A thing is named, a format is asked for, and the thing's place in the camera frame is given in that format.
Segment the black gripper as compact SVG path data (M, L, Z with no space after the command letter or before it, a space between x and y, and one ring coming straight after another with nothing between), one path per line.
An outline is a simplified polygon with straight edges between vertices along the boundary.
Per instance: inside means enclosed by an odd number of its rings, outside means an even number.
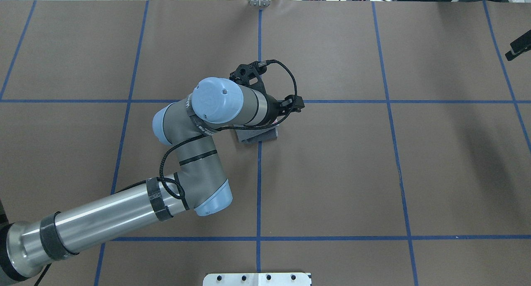
M293 112L301 112L305 108L303 97L299 95L288 95L283 100L274 100L274 116L285 118Z

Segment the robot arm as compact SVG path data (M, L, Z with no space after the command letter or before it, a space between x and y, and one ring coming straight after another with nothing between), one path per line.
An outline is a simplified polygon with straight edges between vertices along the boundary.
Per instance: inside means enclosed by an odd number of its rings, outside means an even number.
M302 108L297 87L277 100L260 81L249 86L239 78L201 80L186 99L167 105L152 120L154 135L169 146L155 177L34 223L3 223L2 286L43 278L54 262L178 213L207 216L225 209L233 196L213 135L268 129Z

